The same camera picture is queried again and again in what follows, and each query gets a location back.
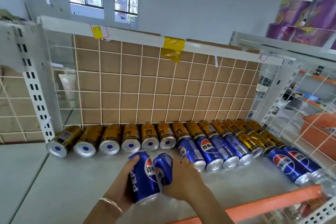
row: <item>can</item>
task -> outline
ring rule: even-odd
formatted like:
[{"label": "can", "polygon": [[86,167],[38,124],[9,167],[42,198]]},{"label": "can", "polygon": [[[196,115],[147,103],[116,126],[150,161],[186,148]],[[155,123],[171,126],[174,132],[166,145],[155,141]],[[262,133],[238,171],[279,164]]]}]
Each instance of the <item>can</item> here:
[{"label": "can", "polygon": [[195,168],[202,172],[205,168],[205,161],[200,151],[197,149],[195,143],[192,141],[191,137],[183,137],[178,142],[178,149],[182,158],[188,158],[189,161],[193,162]]},{"label": "can", "polygon": [[116,154],[120,150],[121,127],[118,124],[109,125],[101,138],[99,150],[107,155]]},{"label": "can", "polygon": [[58,133],[54,139],[48,142],[45,147],[50,154],[64,158],[82,133],[83,130],[79,126],[66,127],[62,132]]},{"label": "can", "polygon": [[230,146],[235,154],[237,154],[239,161],[238,165],[246,166],[252,161],[252,154],[250,151],[233,135],[227,133],[224,137],[225,142]]},{"label": "can", "polygon": [[153,166],[162,186],[169,185],[173,181],[173,159],[165,152],[158,154],[153,160]]},{"label": "can", "polygon": [[244,120],[238,119],[234,122],[238,128],[244,131],[250,136],[259,146],[263,148],[262,155],[266,156],[271,150],[275,148],[270,142],[265,140],[260,134],[258,134],[253,128],[251,128]]},{"label": "can", "polygon": [[238,164],[238,156],[233,152],[233,150],[220,135],[211,137],[210,142],[222,156],[222,159],[224,160],[224,168],[232,168]]},{"label": "can", "polygon": [[283,149],[274,149],[268,158],[295,184],[305,184],[309,181],[310,172]]},{"label": "can", "polygon": [[197,137],[194,141],[205,160],[207,171],[217,171],[223,166],[222,156],[205,135]]},{"label": "can", "polygon": [[301,165],[305,167],[306,170],[311,172],[310,174],[311,179],[318,180],[323,175],[322,167],[315,161],[313,161],[311,158],[308,158],[306,155],[304,155],[297,148],[287,146],[283,150],[292,155],[292,157],[295,158],[297,161],[299,161]]},{"label": "can", "polygon": [[171,125],[171,128],[174,132],[174,136],[175,136],[177,142],[179,142],[182,138],[190,137],[190,134],[188,133],[186,127],[181,122],[173,123]]},{"label": "can", "polygon": [[221,137],[224,137],[227,134],[232,134],[232,132],[224,126],[223,122],[215,120],[211,123],[214,129],[219,133]]},{"label": "can", "polygon": [[214,135],[218,135],[216,129],[214,129],[214,127],[206,120],[200,122],[198,125],[209,139]]},{"label": "can", "polygon": [[188,122],[185,127],[187,128],[189,134],[191,135],[191,138],[195,140],[199,136],[205,136],[205,134],[202,132],[200,127],[197,125],[196,122],[191,121]]},{"label": "can", "polygon": [[260,156],[263,153],[263,149],[255,142],[251,137],[238,128],[232,120],[226,120],[223,124],[231,130],[235,137],[241,141],[245,147],[252,152],[254,158]]},{"label": "can", "polygon": [[156,130],[162,150],[169,150],[176,145],[176,139],[168,123],[162,122],[158,124]]},{"label": "can", "polygon": [[103,128],[99,125],[88,126],[73,149],[81,157],[91,157],[96,153]]},{"label": "can", "polygon": [[152,160],[145,151],[138,151],[131,154],[128,159],[139,155],[139,161],[130,171],[130,183],[132,185],[133,203],[144,205],[157,199],[160,188],[156,180]]},{"label": "can", "polygon": [[125,152],[134,153],[140,150],[140,134],[138,126],[134,123],[127,124],[123,130],[121,149]]},{"label": "can", "polygon": [[141,147],[145,151],[153,151],[159,147],[158,135],[152,123],[145,123],[141,126]]},{"label": "can", "polygon": [[286,145],[283,142],[281,142],[267,129],[263,128],[258,122],[254,120],[247,120],[246,123],[275,147],[280,149],[286,147]]}]

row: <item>bangle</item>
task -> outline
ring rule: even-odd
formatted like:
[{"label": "bangle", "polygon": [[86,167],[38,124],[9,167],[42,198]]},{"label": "bangle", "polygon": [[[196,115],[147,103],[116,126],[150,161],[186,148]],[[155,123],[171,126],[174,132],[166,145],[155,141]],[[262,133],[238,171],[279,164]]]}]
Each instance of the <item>bangle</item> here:
[{"label": "bangle", "polygon": [[99,200],[102,200],[102,201],[105,201],[105,202],[107,202],[107,203],[109,203],[111,205],[114,205],[120,211],[121,215],[123,214],[123,211],[121,210],[121,208],[116,203],[114,203],[112,200],[109,200],[109,199],[107,199],[105,197],[102,197]]}]

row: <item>person's left hand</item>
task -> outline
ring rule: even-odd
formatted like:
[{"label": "person's left hand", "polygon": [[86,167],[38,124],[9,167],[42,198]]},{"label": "person's left hand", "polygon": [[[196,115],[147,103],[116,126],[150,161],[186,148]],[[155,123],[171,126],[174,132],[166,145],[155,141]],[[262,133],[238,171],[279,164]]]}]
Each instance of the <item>person's left hand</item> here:
[{"label": "person's left hand", "polygon": [[138,160],[139,155],[136,155],[124,165],[118,176],[115,178],[114,182],[103,196],[116,203],[123,213],[125,213],[133,205],[131,197],[132,192],[130,191],[127,182],[129,178],[129,172],[138,162]]}]

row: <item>pepsi logo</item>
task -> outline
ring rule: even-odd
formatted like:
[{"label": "pepsi logo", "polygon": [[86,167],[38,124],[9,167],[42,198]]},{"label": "pepsi logo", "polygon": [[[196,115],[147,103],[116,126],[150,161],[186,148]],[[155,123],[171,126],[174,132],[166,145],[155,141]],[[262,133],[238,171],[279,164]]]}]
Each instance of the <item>pepsi logo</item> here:
[{"label": "pepsi logo", "polygon": [[156,167],[155,168],[155,173],[156,173],[160,183],[162,184],[162,186],[165,186],[165,175],[164,175],[162,169],[159,168],[159,167]]},{"label": "pepsi logo", "polygon": [[288,153],[291,154],[294,158],[296,158],[298,161],[300,161],[305,166],[309,165],[309,159],[305,155],[303,155],[302,153],[300,153],[298,151],[290,151]]},{"label": "pepsi logo", "polygon": [[153,182],[157,182],[151,158],[148,158],[145,162],[145,173],[149,177],[149,179],[151,179]]},{"label": "pepsi logo", "polygon": [[208,153],[215,153],[215,152],[217,152],[216,150],[213,151],[213,149],[215,149],[215,147],[213,147],[212,143],[207,138],[205,138],[205,139],[203,139],[201,141],[201,147],[202,147],[202,150],[204,152],[208,152]]},{"label": "pepsi logo", "polygon": [[183,146],[179,146],[178,149],[182,158],[185,158],[187,156],[187,150]]},{"label": "pepsi logo", "polygon": [[277,154],[273,157],[275,165],[281,169],[285,175],[291,174],[295,169],[294,162],[286,155]]}]

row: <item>white shelf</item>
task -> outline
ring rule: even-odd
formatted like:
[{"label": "white shelf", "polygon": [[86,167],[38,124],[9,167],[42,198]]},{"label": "white shelf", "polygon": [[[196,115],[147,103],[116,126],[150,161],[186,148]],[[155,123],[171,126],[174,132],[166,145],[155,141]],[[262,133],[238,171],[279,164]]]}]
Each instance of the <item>white shelf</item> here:
[{"label": "white shelf", "polygon": [[233,45],[261,49],[264,52],[260,54],[264,55],[269,55],[268,52],[275,52],[279,54],[276,55],[278,57],[304,60],[312,64],[336,69],[336,50],[331,50],[330,48],[292,43],[239,32],[234,32]]},{"label": "white shelf", "polygon": [[0,223],[10,223],[46,156],[45,143],[0,146]]},{"label": "white shelf", "polygon": [[[153,159],[161,152],[156,150],[150,155]],[[166,152],[178,155],[177,149]],[[121,152],[114,156],[98,153],[92,158],[81,158],[74,153],[65,159],[49,156],[12,223],[82,223],[127,156]],[[265,158],[232,170],[204,171],[202,177],[225,208],[298,188]],[[161,224],[195,215],[187,203],[162,196],[156,203],[133,206],[118,223]]]}]

